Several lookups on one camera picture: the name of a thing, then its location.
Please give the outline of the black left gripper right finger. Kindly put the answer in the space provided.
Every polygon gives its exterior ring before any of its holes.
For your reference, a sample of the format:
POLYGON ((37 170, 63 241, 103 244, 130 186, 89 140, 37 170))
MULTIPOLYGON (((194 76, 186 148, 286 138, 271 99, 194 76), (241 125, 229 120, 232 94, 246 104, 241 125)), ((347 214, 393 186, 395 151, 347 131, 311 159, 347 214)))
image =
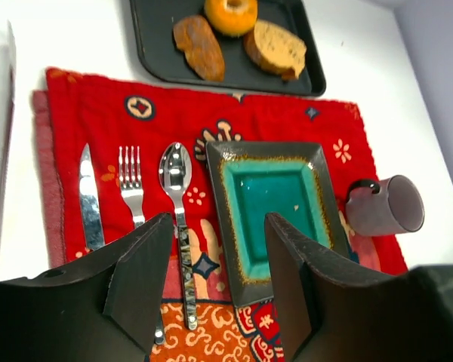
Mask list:
POLYGON ((323 247, 277 213, 265 218, 270 274, 287 358, 393 358, 375 303, 389 275, 323 247))

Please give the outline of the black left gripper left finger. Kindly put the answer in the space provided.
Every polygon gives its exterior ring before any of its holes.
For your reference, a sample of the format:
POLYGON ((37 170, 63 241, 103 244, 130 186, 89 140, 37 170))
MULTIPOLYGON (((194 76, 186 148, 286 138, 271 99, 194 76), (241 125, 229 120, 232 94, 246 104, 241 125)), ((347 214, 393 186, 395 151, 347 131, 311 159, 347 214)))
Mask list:
POLYGON ((116 263, 103 315, 149 354, 155 338, 174 227, 160 213, 130 233, 133 244, 116 263))

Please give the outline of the brown oval bread roll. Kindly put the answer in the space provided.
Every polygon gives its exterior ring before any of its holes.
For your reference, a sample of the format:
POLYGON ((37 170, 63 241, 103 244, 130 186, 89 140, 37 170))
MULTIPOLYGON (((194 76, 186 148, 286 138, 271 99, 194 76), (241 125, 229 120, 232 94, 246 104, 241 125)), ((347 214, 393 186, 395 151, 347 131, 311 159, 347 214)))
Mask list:
POLYGON ((184 17, 173 26, 176 48, 184 53, 190 68, 203 80, 222 82, 225 62, 220 45, 201 15, 184 17))

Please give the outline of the orange glazed donut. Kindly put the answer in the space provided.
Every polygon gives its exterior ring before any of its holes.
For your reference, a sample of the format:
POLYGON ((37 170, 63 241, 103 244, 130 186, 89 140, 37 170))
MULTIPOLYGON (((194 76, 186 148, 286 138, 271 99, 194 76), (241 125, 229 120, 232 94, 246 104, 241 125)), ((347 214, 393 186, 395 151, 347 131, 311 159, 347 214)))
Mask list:
POLYGON ((205 15, 209 23, 220 33, 239 37, 254 28, 257 22, 257 0, 206 0, 205 15))

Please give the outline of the sliced seeded bread loaf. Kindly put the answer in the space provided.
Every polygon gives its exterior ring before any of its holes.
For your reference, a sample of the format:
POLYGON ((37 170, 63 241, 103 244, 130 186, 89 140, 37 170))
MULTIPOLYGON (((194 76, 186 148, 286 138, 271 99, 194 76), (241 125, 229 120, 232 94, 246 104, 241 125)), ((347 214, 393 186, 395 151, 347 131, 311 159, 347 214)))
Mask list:
POLYGON ((306 65, 307 46, 286 28, 258 20, 243 37, 250 60, 263 71, 279 75, 283 81, 299 79, 306 65))

